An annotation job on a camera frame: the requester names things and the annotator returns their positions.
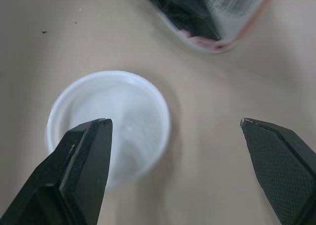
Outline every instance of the barcode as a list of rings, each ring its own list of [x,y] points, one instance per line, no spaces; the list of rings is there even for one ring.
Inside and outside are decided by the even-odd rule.
[[[232,15],[244,15],[250,9],[253,0],[207,0],[208,6]]]

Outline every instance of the label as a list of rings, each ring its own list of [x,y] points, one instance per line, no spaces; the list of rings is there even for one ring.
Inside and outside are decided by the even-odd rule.
[[[223,37],[221,42],[233,41],[264,2],[265,0],[206,0]]]

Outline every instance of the table surface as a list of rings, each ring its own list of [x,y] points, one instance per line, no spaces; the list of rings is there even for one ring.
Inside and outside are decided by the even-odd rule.
[[[239,122],[290,128],[316,150],[315,10],[316,0],[274,0],[236,48],[206,54],[147,0],[0,0],[0,214],[47,156],[58,94],[86,74],[126,70],[164,95],[171,142],[145,178],[107,191],[99,224],[279,225]]]

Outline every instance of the packaging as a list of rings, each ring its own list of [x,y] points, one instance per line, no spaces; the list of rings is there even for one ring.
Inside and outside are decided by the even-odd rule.
[[[201,51],[235,46],[270,0],[151,0],[165,24]]]

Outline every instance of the white plastic cup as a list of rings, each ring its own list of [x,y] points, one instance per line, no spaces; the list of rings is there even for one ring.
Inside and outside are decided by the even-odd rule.
[[[106,188],[145,175],[168,145],[170,115],[158,89],[138,75],[104,71],[78,79],[56,99],[46,127],[48,152],[66,131],[98,118],[113,122]]]

